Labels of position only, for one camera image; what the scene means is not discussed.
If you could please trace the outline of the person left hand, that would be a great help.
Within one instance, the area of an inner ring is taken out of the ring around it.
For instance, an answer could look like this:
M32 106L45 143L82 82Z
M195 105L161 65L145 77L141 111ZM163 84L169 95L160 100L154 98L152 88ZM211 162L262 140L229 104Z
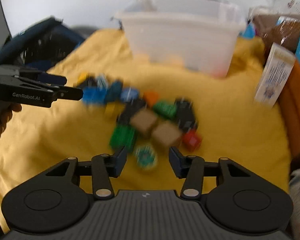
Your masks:
M0 116L0 137L2 133L5 131L7 123L12 119L13 112L20 112L22 110L22 106L19 103L11 104L8 109L4 110Z

